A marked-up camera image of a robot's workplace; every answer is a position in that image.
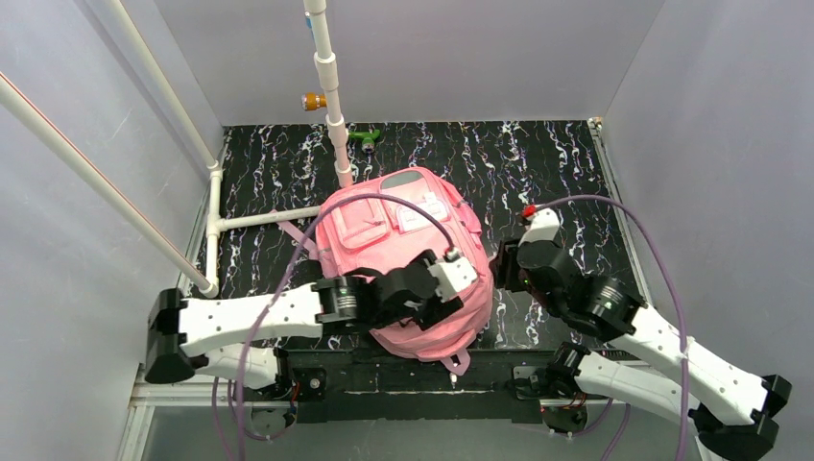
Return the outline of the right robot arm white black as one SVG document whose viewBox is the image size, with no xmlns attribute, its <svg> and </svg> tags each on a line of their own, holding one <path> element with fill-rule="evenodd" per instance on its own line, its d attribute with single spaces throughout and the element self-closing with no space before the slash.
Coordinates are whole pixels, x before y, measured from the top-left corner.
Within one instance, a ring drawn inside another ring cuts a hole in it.
<svg viewBox="0 0 814 461">
<path fill-rule="evenodd" d="M 551 316 L 651 368 L 562 343 L 546 366 L 515 379 L 519 395 L 621 400 L 674 422 L 681 434 L 694 432 L 725 460 L 760 460 L 775 446 L 774 418 L 792 390 L 787 379 L 731 365 L 618 280 L 583 274 L 552 241 L 503 241 L 490 267 L 496 287 L 530 294 Z"/>
</svg>

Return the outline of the pink student backpack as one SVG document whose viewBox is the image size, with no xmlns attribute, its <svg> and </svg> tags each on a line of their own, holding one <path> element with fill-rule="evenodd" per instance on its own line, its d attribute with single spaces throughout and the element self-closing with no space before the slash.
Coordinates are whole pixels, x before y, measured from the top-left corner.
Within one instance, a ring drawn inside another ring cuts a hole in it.
<svg viewBox="0 0 814 461">
<path fill-rule="evenodd" d="M 492 311 L 493 276 L 481 242 L 481 221 L 455 186 L 424 167 L 410 167 L 339 189 L 321 206 L 315 256 L 327 278 L 363 277 L 380 297 L 367 308 L 372 337 L 388 352 L 440 361 L 452 374 L 470 364 L 467 347 Z M 454 246 L 475 277 L 443 304 L 430 263 Z"/>
</svg>

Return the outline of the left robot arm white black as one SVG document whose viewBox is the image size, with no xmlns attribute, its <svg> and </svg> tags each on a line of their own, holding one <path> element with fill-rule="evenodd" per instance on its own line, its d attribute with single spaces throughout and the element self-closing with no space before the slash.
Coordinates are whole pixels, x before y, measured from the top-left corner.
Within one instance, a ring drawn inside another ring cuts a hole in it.
<svg viewBox="0 0 814 461">
<path fill-rule="evenodd" d="M 390 325 L 427 330 L 463 308 L 477 279 L 466 257 L 452 251 L 436 258 L 427 250 L 386 274 L 362 268 L 272 295 L 204 300 L 165 289 L 148 318 L 144 378 L 174 384 L 201 374 L 252 389 L 275 386 L 288 373 L 284 354 L 251 342 Z"/>
</svg>

